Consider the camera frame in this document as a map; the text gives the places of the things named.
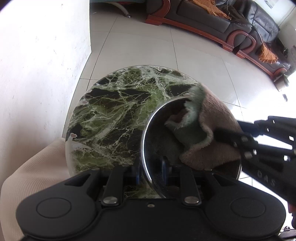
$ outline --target tile floor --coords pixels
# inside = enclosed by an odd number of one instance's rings
[[[145,24],[144,6],[130,6],[128,10],[131,18],[124,17],[112,5],[91,6],[92,53],[76,87],[63,136],[73,109],[86,90],[112,71],[143,64],[169,67],[205,84],[238,120],[253,122],[268,115],[296,117],[292,104],[285,102],[269,77],[247,60],[197,34],[166,24]],[[287,146],[268,137],[259,137],[258,141]],[[240,178],[244,183],[272,193],[245,173]],[[287,208],[287,203],[278,198]],[[291,220],[287,214],[284,225],[291,225]]]

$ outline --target beige ribbed fabric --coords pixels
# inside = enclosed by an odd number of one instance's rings
[[[26,161],[7,178],[0,196],[0,221],[5,241],[17,241],[23,237],[15,218],[19,203],[27,196],[69,177],[65,157],[65,139],[59,138]]]

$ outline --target bolt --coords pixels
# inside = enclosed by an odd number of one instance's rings
[[[246,152],[244,153],[244,157],[245,157],[246,159],[251,159],[251,158],[253,157],[253,155],[252,155],[252,153],[250,153],[249,151],[246,151]]]
[[[188,196],[188,197],[185,197],[184,198],[184,201],[185,203],[188,203],[188,204],[196,204],[198,203],[200,200],[198,197],[195,197],[195,196]]]
[[[241,137],[241,140],[242,140],[242,142],[247,142],[248,141],[248,138],[246,136],[242,136]]]
[[[110,196],[110,197],[105,197],[104,199],[103,199],[103,203],[106,203],[106,204],[115,204],[115,203],[117,203],[118,202],[118,199],[116,198],[116,197],[112,197],[112,196]]]

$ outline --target round green marble tabletop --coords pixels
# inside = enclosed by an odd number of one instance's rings
[[[151,65],[120,69],[99,80],[80,99],[68,125],[70,174],[131,165],[139,155],[142,131],[153,111],[196,84],[188,75]],[[151,197],[145,192],[140,196]]]

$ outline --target black leather sofa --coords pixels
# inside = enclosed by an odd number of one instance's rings
[[[252,0],[237,0],[233,7],[253,26],[249,36],[239,45],[236,55],[241,58],[248,58],[273,79],[286,72],[290,64],[283,55],[283,47],[279,44],[277,37],[279,27],[274,20]],[[262,46],[261,38],[268,48],[278,56],[279,59],[276,63],[263,63],[259,60]]]
[[[275,41],[279,28],[261,7],[252,0],[237,0],[233,6],[227,5],[227,0],[215,2],[232,20],[210,15],[188,0],[147,0],[146,23],[167,23],[214,40],[225,50],[252,61],[272,79],[287,71],[289,64]],[[279,57],[277,63],[259,61],[262,42],[257,31]]]
[[[233,7],[227,7],[226,2],[216,0],[218,8],[230,15],[232,20],[210,15],[187,0],[147,0],[149,15],[146,23],[167,23],[195,32],[222,44],[225,50],[231,52],[248,36],[252,25]]]

